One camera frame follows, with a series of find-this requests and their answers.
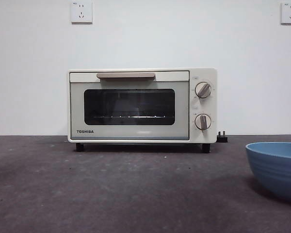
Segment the oven foot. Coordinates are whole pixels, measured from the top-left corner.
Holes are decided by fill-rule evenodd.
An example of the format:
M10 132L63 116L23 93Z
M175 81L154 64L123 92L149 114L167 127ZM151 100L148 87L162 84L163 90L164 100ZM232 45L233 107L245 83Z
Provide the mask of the oven foot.
M83 152L84 151L84 145L81 143L76 143L76 149L77 152Z
M209 153L210 152L210 144L202 144L202 151L203 153Z

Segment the glass window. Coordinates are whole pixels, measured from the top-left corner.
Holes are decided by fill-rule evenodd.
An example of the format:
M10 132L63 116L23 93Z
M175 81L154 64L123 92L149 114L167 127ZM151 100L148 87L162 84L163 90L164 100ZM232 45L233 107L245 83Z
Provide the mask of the glass window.
M173 89L88 89L84 92L87 125L173 125Z

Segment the toshiba logo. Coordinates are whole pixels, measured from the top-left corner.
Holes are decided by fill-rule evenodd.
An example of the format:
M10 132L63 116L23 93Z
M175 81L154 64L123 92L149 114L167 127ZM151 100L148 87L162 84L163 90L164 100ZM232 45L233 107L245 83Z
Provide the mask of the toshiba logo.
M77 133L94 133L94 130L77 130Z

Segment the oven handle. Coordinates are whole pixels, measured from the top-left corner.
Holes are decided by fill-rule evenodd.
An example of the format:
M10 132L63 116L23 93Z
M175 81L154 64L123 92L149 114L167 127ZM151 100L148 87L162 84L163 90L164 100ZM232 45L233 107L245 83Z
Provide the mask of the oven handle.
M154 79L155 73L98 73L97 78L99 79L112 79L114 80L123 80L123 79L134 79L134 80L143 80L143 79Z

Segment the control knob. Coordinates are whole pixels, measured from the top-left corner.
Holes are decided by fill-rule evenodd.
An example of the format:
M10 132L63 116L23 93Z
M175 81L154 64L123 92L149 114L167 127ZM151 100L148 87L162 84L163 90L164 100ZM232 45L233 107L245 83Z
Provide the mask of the control knob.
M200 114L195 118L195 125L200 130L206 130L211 125L211 119L206 114Z
M199 83L195 87L195 93L198 97L204 99L210 96L211 94L211 86L208 83Z

